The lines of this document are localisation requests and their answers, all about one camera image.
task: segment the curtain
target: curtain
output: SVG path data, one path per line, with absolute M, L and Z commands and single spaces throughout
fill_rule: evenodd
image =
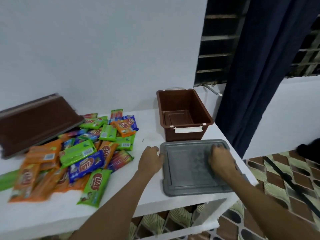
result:
M 319 13 L 320 0 L 251 0 L 216 117 L 241 158 Z

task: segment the table top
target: table top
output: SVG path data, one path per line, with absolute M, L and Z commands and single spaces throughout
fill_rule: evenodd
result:
M 164 129 L 160 126 L 158 109 L 131 111 L 123 114 L 135 115 L 139 128 L 135 137 L 134 149 L 130 152 L 135 159 L 111 175 L 100 206 L 106 203 L 132 178 L 138 169 L 139 159 L 146 146 L 160 147 L 160 144 L 165 142 Z M 202 139 L 225 140 L 230 146 L 230 152 L 240 171 L 247 176 L 252 185 L 258 183 L 216 124 L 208 127 Z M 0 174 L 18 169 L 23 159 L 24 155 L 19 155 L 9 160 L 0 160 Z M 162 190 L 162 179 L 163 172 L 160 170 L 146 186 L 134 216 L 200 204 L 214 199 L 226 198 L 227 194 L 234 194 L 218 193 L 168 197 Z M 71 190 L 66 193 L 54 193 L 50 200 L 45 202 L 7 203 L 11 191 L 12 189 L 8 189 L 0 192 L 0 215 L 2 216 L 0 218 L 0 239 L 4 239 L 1 237 L 2 234 L 8 236 L 8 233 L 12 231 L 28 229 L 37 225 L 49 226 L 50 223 L 66 219 L 80 219 L 78 222 L 74 222 L 74 225 L 69 225 L 70 230 L 75 230 L 96 211 L 96 208 L 91 206 L 76 205 L 81 195 L 80 191 Z

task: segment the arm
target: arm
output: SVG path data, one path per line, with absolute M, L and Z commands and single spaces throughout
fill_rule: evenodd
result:
M 227 149 L 213 146 L 209 162 L 213 171 L 238 195 L 268 239 L 320 239 L 320 233 L 310 224 L 298 220 L 246 181 L 236 170 L 234 159 Z
M 131 218 L 143 190 L 163 165 L 163 155 L 158 156 L 158 150 L 155 146 L 148 146 L 144 150 L 133 178 L 98 209 L 70 240 L 118 240 L 127 237 Z

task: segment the white table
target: white table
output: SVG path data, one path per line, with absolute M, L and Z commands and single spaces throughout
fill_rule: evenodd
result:
M 160 147 L 160 144 L 165 142 L 164 129 L 160 126 L 157 109 L 124 112 L 124 114 L 134 114 L 139 127 L 134 149 L 131 151 L 135 159 L 111 175 L 101 206 L 132 178 L 146 146 Z M 216 124 L 208 127 L 202 139 L 225 140 L 240 171 L 247 176 L 252 185 L 258 183 Z M 24 156 L 21 155 L 9 160 L 0 160 L 0 174 L 18 169 L 23 159 Z M 144 190 L 134 217 L 204 202 L 207 206 L 193 227 L 162 234 L 157 239 L 172 239 L 216 228 L 219 226 L 218 217 L 238 200 L 233 192 L 168 197 L 163 193 L 162 179 L 163 172 L 160 170 Z M 39 203 L 7 203 L 11 191 L 12 189 L 8 189 L 0 192 L 1 240 L 27 240 L 77 230 L 96 211 L 91 206 L 76 205 L 81 195 L 80 191 L 54 193 L 50 200 Z

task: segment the storage bin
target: storage bin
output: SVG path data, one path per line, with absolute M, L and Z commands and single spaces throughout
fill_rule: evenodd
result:
M 165 141 L 201 140 L 212 117 L 194 89 L 157 91 Z

